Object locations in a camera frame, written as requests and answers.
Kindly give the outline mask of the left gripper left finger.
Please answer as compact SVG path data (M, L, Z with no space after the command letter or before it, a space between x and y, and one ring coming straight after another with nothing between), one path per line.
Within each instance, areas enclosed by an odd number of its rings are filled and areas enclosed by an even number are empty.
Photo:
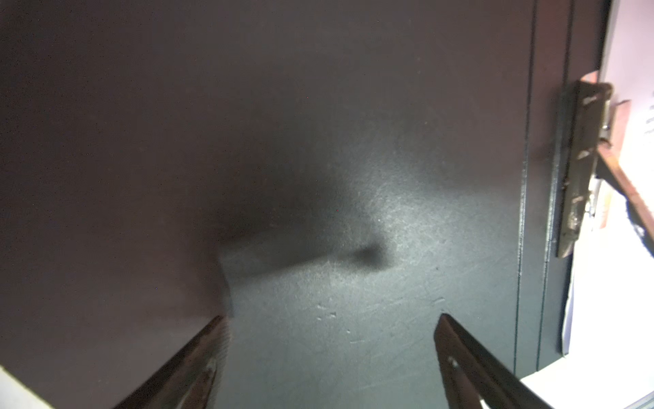
M229 345L229 319L218 315L116 407L209 407L220 387Z

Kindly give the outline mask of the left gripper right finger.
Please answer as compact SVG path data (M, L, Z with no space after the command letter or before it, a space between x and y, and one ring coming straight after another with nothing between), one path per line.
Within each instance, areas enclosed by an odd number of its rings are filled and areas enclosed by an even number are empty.
M439 317L434 344L450 408L549 407L451 315Z

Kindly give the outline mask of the blue file folder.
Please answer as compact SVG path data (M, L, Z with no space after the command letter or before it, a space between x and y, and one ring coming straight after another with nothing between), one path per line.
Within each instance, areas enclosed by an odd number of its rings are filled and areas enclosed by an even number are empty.
M226 315L219 408L441 408L448 313L545 368L609 8L4 1L2 366L109 408Z

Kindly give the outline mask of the printed paper sheet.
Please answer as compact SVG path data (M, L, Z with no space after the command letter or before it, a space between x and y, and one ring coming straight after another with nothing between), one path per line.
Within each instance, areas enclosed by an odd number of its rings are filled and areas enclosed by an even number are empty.
M653 3L611 5L598 78L627 104L625 132L613 145L645 202L653 204ZM594 226L582 236L572 262L572 306L566 314L564 353L616 346L653 347L653 258L627 220L626 201L604 183Z

